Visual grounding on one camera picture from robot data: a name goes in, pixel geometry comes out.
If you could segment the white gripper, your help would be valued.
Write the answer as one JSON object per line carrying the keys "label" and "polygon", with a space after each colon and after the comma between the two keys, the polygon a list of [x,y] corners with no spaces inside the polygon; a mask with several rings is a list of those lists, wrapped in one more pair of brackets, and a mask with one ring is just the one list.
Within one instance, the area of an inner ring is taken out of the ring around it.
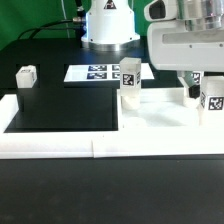
{"label": "white gripper", "polygon": [[193,71],[224,72],[224,0],[153,0],[144,16],[152,65],[179,71],[187,96],[198,98],[201,74]]}

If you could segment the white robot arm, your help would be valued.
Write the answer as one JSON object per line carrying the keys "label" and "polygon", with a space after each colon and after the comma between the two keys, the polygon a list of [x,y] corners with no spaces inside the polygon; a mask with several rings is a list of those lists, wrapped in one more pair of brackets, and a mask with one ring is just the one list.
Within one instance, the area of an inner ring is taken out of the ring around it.
{"label": "white robot arm", "polygon": [[[158,70],[224,72],[224,0],[153,0],[144,8]],[[118,51],[139,39],[128,0],[92,0],[82,45]]]}

